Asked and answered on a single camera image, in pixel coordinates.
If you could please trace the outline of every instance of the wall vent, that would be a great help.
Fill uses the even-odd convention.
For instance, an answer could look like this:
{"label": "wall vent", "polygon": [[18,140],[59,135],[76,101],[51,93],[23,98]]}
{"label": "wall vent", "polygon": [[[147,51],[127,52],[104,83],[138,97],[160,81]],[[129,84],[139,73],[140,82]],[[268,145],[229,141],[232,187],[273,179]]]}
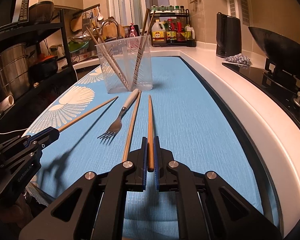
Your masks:
{"label": "wall vent", "polygon": [[240,0],[240,1],[241,1],[241,11],[242,11],[242,23],[244,25],[250,26],[248,0]]}
{"label": "wall vent", "polygon": [[229,0],[229,5],[230,5],[230,15],[236,17],[234,0]]}

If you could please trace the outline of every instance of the faucet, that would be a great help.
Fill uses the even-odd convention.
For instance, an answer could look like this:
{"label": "faucet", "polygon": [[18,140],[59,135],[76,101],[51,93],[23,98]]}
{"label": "faucet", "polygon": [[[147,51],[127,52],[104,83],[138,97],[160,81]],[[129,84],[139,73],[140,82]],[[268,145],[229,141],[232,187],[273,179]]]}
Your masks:
{"label": "faucet", "polygon": [[101,26],[100,26],[100,35],[102,35],[102,33],[103,33],[103,27],[104,27],[104,26],[106,25],[106,23],[108,23],[108,22],[113,22],[113,23],[115,24],[115,26],[117,27],[117,39],[120,39],[121,35],[120,35],[119,24],[117,23],[116,20],[111,19],[111,18],[106,19],[106,20],[101,24]]}

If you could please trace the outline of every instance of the white tube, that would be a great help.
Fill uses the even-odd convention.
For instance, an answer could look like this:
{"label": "white tube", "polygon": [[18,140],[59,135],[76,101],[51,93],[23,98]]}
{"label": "white tube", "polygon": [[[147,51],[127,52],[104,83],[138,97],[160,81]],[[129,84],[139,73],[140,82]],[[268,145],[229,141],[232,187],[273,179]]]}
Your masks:
{"label": "white tube", "polygon": [[14,104],[13,96],[7,96],[2,102],[0,102],[0,113],[1,111],[6,111],[13,104]]}

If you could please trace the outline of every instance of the white shell pattern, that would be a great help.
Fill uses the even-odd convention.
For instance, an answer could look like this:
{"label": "white shell pattern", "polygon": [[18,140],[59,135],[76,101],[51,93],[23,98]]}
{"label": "white shell pattern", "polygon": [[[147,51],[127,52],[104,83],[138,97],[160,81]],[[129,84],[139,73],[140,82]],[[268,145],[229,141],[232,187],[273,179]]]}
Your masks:
{"label": "white shell pattern", "polygon": [[101,67],[97,67],[94,72],[85,75],[82,79],[78,81],[78,84],[89,84],[95,83],[97,81],[103,80],[103,75],[101,71]]}
{"label": "white shell pattern", "polygon": [[59,104],[51,106],[29,129],[29,133],[38,133],[49,126],[61,127],[76,118],[94,98],[91,88],[74,86],[59,99]]}

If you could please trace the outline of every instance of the table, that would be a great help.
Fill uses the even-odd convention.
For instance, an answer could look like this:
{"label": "table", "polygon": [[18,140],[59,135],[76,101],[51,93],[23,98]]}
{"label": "table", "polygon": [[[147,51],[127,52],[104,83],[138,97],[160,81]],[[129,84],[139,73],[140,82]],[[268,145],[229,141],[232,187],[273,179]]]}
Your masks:
{"label": "table", "polygon": [[[192,171],[216,171],[262,212],[253,171],[239,141],[211,95],[178,57],[152,57],[153,89],[143,91],[130,150],[147,136],[148,95],[151,94],[155,133],[162,148]],[[51,104],[29,127],[33,135],[48,126],[61,127],[94,106],[114,97],[108,94],[100,67],[87,74]],[[43,150],[39,187],[58,197],[87,171],[110,171],[121,162],[133,108],[122,119],[122,130],[111,144],[97,136],[117,117],[129,93],[85,117]],[[123,236],[133,239],[178,239],[173,193],[158,193],[154,174],[147,174],[143,193],[127,194]]]}

